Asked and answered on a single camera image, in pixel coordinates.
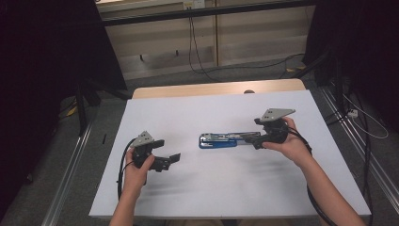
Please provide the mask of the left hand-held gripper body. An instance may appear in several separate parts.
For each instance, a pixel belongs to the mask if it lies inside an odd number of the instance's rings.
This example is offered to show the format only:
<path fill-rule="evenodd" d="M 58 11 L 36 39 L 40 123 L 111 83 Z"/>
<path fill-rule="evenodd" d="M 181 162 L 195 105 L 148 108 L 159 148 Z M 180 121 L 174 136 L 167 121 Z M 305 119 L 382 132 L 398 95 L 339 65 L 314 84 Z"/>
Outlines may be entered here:
<path fill-rule="evenodd" d="M 152 154 L 152 143 L 155 139 L 150 135 L 149 132 L 143 131 L 131 144 L 134 149 L 133 162 L 137 168 L 140 168 L 144 161 Z M 171 163 L 166 157 L 156 156 L 150 167 L 150 170 L 161 172 L 162 170 L 168 170 Z"/>

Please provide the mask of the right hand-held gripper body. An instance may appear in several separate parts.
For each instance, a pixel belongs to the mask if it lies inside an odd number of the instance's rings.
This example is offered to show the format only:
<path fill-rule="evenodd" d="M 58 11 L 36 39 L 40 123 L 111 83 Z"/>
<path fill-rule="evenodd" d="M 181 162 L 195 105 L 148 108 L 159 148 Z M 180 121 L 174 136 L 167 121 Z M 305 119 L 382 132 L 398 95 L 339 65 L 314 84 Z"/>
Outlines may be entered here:
<path fill-rule="evenodd" d="M 267 142 L 283 143 L 288 137 L 288 125 L 283 117 L 295 113 L 290 108 L 268 108 L 261 116 Z"/>

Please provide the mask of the blue stapler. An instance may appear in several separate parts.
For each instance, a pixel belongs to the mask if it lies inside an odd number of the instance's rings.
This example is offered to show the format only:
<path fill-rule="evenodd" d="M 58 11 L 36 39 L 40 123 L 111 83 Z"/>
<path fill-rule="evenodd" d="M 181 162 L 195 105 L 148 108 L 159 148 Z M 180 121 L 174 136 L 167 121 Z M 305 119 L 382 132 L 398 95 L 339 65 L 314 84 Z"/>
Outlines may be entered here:
<path fill-rule="evenodd" d="M 259 136 L 260 134 L 260 132 L 205 133 L 199 136 L 199 147 L 201 149 L 232 148 L 245 145 L 246 137 Z"/>

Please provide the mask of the person's right hand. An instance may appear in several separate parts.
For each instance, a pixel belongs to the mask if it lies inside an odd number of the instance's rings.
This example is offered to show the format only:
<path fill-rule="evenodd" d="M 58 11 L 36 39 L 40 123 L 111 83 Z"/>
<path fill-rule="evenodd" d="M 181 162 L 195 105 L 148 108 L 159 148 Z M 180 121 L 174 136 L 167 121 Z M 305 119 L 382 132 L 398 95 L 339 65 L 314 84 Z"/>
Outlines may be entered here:
<path fill-rule="evenodd" d="M 285 157 L 292 160 L 301 168 L 312 161 L 312 156 L 305 143 L 298 136 L 293 134 L 289 134 L 281 144 L 264 142 L 263 147 L 282 153 Z"/>

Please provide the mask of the person's left hand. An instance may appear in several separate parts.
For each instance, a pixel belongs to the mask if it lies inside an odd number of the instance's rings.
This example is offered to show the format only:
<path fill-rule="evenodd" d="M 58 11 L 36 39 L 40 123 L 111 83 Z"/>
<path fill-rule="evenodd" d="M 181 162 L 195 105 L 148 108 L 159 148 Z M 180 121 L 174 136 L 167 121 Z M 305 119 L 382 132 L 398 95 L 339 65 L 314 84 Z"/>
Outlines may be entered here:
<path fill-rule="evenodd" d="M 124 167 L 124 184 L 122 189 L 123 197 L 131 197 L 137 199 L 141 188 L 147 180 L 147 173 L 154 161 L 154 156 L 151 154 L 140 168 L 137 168 L 133 163 L 134 150 L 130 149 L 126 154 L 126 165 Z"/>

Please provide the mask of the white table cover board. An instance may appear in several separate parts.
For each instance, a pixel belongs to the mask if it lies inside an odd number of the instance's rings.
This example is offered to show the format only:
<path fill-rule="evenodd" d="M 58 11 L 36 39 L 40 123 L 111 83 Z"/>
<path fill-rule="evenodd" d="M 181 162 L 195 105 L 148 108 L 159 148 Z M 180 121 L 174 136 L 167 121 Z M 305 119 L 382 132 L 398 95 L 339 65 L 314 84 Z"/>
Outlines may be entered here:
<path fill-rule="evenodd" d="M 307 90 L 128 101 L 102 181 L 89 211 L 110 218 L 118 202 L 122 153 L 141 132 L 164 140 L 157 156 L 179 154 L 163 172 L 150 171 L 136 204 L 149 218 L 283 218 L 315 211 L 300 169 L 281 153 L 250 145 L 203 150 L 203 133 L 258 131 L 255 119 L 268 108 L 291 108 L 314 159 L 361 216 L 370 210 L 324 119 Z"/>

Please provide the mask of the wooden table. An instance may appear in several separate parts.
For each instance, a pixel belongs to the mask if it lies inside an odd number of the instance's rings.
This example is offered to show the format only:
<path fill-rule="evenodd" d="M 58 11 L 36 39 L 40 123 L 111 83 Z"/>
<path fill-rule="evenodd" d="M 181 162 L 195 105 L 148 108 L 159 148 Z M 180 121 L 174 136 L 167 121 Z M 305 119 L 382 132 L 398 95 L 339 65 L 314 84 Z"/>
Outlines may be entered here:
<path fill-rule="evenodd" d="M 165 87 L 139 88 L 133 93 L 133 99 L 188 97 L 203 95 L 244 94 L 247 89 L 255 93 L 305 90 L 300 79 L 277 79 L 260 81 L 225 82 L 212 84 L 179 85 Z"/>

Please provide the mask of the black metal stand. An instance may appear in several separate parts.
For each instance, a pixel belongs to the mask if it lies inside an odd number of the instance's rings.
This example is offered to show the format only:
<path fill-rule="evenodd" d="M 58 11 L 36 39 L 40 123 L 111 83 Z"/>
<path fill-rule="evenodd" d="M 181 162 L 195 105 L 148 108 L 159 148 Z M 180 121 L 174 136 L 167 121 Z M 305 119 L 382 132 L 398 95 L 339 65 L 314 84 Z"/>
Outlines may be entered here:
<path fill-rule="evenodd" d="M 130 96 L 120 90 L 113 89 L 107 85 L 101 84 L 93 79 L 83 79 L 77 83 L 75 99 L 79 117 L 79 136 L 81 137 L 88 128 L 88 118 L 85 109 L 85 103 L 90 106 L 98 106 L 102 99 L 97 93 L 98 90 L 105 91 L 124 101 L 129 100 Z"/>
<path fill-rule="evenodd" d="M 336 55 L 331 50 L 326 50 L 303 70 L 293 75 L 293 78 L 301 79 L 308 73 L 313 73 L 318 86 L 333 86 L 338 112 L 344 113 L 342 62 Z"/>

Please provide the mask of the beige shelf unit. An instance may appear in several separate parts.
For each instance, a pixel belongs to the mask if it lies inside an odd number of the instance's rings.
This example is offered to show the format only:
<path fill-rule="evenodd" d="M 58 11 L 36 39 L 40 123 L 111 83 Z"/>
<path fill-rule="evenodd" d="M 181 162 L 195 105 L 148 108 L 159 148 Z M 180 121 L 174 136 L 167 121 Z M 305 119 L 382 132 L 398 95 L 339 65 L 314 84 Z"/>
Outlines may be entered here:
<path fill-rule="evenodd" d="M 183 0 L 95 0 L 102 19 L 184 10 Z M 277 0 L 205 0 L 205 8 Z M 126 80 L 271 60 L 305 51 L 314 6 L 106 29 Z"/>

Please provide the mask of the black curtain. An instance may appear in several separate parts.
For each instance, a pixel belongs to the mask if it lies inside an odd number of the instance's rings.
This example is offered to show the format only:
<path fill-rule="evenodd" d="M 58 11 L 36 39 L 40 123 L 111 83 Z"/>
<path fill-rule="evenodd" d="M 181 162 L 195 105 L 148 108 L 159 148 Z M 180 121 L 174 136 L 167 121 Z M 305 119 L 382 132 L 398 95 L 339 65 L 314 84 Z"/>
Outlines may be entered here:
<path fill-rule="evenodd" d="M 0 0 L 0 220 L 76 92 L 126 84 L 98 0 Z"/>
<path fill-rule="evenodd" d="M 318 0 L 303 62 L 324 53 L 399 133 L 399 0 Z"/>

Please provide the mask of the black horizontal bar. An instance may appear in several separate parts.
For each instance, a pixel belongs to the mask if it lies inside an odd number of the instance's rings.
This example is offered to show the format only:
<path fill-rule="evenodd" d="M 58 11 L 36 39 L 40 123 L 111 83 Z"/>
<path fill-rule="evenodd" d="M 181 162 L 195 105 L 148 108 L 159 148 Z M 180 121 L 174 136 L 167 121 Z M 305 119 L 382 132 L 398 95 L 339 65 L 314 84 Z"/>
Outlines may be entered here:
<path fill-rule="evenodd" d="M 124 24 L 141 24 L 149 22 L 243 13 L 243 12 L 260 11 L 260 10 L 299 8 L 299 7 L 315 6 L 318 1 L 319 0 L 277 0 L 267 3 L 244 4 L 244 5 L 215 7 L 215 8 L 187 9 L 187 10 L 178 10 L 171 12 L 153 13 L 147 15 L 119 16 L 119 17 L 111 17 L 110 19 L 103 19 L 103 25 L 114 26 L 114 25 L 124 25 Z"/>

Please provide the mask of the aluminium floor rail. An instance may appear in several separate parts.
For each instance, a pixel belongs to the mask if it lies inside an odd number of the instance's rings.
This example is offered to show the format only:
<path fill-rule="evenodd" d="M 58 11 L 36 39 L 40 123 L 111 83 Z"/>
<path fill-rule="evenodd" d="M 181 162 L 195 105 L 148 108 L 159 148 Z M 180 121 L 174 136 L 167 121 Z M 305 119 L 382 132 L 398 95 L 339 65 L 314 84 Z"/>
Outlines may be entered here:
<path fill-rule="evenodd" d="M 80 163 L 82 154 L 86 148 L 90 133 L 91 133 L 92 123 L 90 122 L 87 127 L 83 130 L 82 134 L 79 136 L 78 141 L 72 153 L 72 157 L 68 163 L 68 166 L 64 172 L 62 180 L 57 188 L 56 194 L 51 201 L 50 207 L 44 217 L 41 226 L 56 226 L 58 219 L 61 215 L 64 203 L 70 192 L 73 178 L 76 174 L 78 165 Z"/>
<path fill-rule="evenodd" d="M 393 133 L 376 116 L 372 116 L 371 112 L 365 109 L 365 105 L 357 95 L 352 99 L 350 95 L 344 94 L 345 112 L 339 113 L 332 88 L 321 88 L 321 92 L 331 108 L 332 115 L 330 117 L 335 117 L 334 121 L 329 121 L 327 124 L 340 125 L 363 160 L 360 191 L 370 209 L 374 210 L 377 202 L 377 198 L 372 197 L 371 191 L 371 180 L 375 180 L 379 189 L 384 193 L 384 198 L 399 216 L 399 180 L 393 180 L 383 166 L 382 160 L 375 157 L 375 151 L 381 151 L 382 144 L 388 144 Z M 355 119 L 349 118 L 347 116 L 349 109 L 357 109 L 359 116 Z"/>

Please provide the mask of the white wall socket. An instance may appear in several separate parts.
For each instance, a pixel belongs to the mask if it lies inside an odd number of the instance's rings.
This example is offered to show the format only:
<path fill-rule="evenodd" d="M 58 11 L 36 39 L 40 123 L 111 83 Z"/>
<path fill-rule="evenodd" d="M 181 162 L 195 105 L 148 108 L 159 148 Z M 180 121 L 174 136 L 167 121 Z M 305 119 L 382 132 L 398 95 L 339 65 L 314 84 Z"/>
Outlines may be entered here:
<path fill-rule="evenodd" d="M 205 0 L 183 0 L 184 10 L 205 8 Z"/>

